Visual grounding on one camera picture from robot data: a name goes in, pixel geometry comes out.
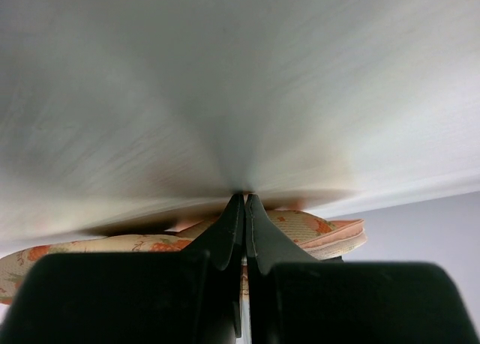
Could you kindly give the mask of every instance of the white wall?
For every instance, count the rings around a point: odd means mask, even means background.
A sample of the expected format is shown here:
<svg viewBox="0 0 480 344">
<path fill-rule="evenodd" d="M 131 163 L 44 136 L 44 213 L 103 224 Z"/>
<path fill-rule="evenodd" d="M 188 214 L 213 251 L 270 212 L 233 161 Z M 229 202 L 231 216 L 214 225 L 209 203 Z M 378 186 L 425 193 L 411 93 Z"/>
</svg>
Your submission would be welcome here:
<svg viewBox="0 0 480 344">
<path fill-rule="evenodd" d="M 321 211 L 313 211 L 322 216 Z M 480 331 L 480 193 L 351 214 L 368 242 L 346 260 L 434 262 L 456 282 Z"/>
</svg>

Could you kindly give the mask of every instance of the black object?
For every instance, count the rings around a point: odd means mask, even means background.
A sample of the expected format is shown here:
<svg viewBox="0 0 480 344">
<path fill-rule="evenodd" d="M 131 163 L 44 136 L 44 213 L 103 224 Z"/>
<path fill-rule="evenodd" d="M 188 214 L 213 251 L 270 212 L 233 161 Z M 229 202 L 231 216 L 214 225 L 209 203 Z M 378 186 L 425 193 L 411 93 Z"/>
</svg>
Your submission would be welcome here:
<svg viewBox="0 0 480 344">
<path fill-rule="evenodd" d="M 27 276 L 0 343 L 234 343 L 246 250 L 253 344 L 478 343 L 448 276 L 428 264 L 318 262 L 230 200 L 179 253 L 55 254 Z"/>
</svg>

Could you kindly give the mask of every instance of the folded cloth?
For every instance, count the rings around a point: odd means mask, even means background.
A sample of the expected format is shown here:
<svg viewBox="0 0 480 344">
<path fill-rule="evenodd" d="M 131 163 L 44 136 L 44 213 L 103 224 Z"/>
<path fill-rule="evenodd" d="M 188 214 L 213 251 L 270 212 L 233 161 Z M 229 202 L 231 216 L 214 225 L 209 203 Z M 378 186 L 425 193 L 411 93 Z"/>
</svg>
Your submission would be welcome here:
<svg viewBox="0 0 480 344">
<path fill-rule="evenodd" d="M 319 260 L 342 256 L 367 240 L 363 220 L 327 221 L 303 211 L 268 211 L 268 216 L 285 235 Z M 0 259 L 0 303 L 11 304 L 29 269 L 46 254 L 175 252 L 190 244 L 216 219 L 204 220 L 172 235 L 118 235 L 20 250 Z M 248 295 L 246 271 L 242 275 L 242 293 Z"/>
</svg>

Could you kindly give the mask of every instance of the oven mitt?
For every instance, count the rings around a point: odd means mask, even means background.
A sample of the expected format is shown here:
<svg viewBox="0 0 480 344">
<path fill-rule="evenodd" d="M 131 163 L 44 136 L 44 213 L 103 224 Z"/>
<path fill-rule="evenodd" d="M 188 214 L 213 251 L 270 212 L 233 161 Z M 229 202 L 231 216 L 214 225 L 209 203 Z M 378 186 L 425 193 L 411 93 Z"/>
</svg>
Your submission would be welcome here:
<svg viewBox="0 0 480 344">
<path fill-rule="evenodd" d="M 268 216 L 290 239 L 319 260 L 342 256 L 367 240 L 363 220 L 327 221 L 302 211 L 268 211 Z M 0 259 L 0 303 L 11 304 L 29 269 L 46 254 L 179 251 L 202 234 L 216 219 L 213 217 L 204 220 L 172 235 L 118 235 L 20 250 Z M 248 295 L 245 268 L 244 266 L 242 293 Z"/>
</svg>

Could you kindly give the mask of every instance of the white surface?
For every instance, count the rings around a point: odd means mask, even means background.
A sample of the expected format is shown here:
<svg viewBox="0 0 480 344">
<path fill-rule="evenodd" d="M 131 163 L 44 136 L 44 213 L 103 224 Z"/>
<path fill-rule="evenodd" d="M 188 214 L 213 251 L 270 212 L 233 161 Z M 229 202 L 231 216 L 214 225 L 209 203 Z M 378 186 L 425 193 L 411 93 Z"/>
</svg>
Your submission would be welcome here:
<svg viewBox="0 0 480 344">
<path fill-rule="evenodd" d="M 479 5 L 0 0 L 0 237 L 231 190 L 327 215 L 480 190 Z"/>
<path fill-rule="evenodd" d="M 471 193 L 346 216 L 365 219 L 368 242 L 344 259 L 438 264 L 456 283 L 478 333 L 479 204 L 480 193 Z"/>
</svg>

